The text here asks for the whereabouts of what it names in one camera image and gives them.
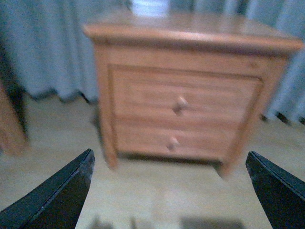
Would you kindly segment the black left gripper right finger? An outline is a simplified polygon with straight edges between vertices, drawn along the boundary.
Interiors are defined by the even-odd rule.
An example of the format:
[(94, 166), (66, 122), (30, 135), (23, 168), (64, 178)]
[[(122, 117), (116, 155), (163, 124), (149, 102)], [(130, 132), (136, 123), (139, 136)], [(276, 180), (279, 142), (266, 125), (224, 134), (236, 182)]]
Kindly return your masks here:
[(255, 151), (245, 162), (254, 191), (274, 229), (305, 227), (305, 182)]

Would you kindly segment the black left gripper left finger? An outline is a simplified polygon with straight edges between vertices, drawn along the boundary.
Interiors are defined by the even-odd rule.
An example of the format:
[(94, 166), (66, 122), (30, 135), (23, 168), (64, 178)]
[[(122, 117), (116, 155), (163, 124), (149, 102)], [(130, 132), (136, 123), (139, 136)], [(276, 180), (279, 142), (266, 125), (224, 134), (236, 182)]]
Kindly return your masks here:
[(94, 171), (87, 149), (30, 193), (0, 213), (2, 229), (74, 229)]

